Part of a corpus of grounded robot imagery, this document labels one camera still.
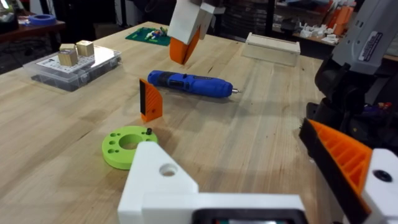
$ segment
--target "green disk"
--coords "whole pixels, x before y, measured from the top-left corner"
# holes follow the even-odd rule
[[[115,168],[129,170],[138,143],[142,141],[157,143],[155,133],[148,135],[146,132],[147,128],[141,126],[126,126],[114,130],[102,142],[105,161]]]

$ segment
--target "orange 3d printed part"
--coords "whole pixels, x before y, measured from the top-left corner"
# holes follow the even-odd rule
[[[199,41],[199,36],[200,36],[200,27],[188,45],[172,37],[170,40],[170,58],[174,62],[177,62],[181,65],[185,65],[187,60],[191,57],[193,50],[197,46],[197,43]]]
[[[163,99],[159,91],[150,83],[139,79],[141,118],[148,122],[163,115]]]
[[[300,139],[336,195],[343,211],[358,208],[350,215],[366,217],[369,207],[362,199],[372,149],[324,124],[304,119]]]

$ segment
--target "plastic storage box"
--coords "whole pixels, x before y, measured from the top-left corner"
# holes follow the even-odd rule
[[[105,47],[94,46],[94,55],[78,56],[78,63],[72,67],[60,65],[58,53],[27,63],[24,68],[31,79],[66,90],[75,91],[94,79],[116,68],[121,53]]]

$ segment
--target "orange gripper pad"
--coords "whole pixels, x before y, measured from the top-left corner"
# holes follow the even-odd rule
[[[199,41],[199,36],[200,36],[200,27],[195,33],[195,35],[192,37],[192,40],[189,45],[186,45],[183,42],[172,37],[170,39],[170,58],[174,62],[177,62],[181,65],[185,65],[185,63],[191,57],[193,50],[197,46],[197,43]]]
[[[361,198],[372,149],[324,124],[310,119],[309,122],[315,128],[318,139],[336,162],[351,188]]]
[[[163,98],[159,91],[150,83],[139,79],[141,118],[148,122],[163,115]]]

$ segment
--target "black screw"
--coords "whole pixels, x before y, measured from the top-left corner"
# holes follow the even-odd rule
[[[146,134],[147,135],[151,135],[152,134],[152,128],[148,128]]]
[[[373,175],[384,182],[392,182],[392,177],[384,170],[374,170]]]

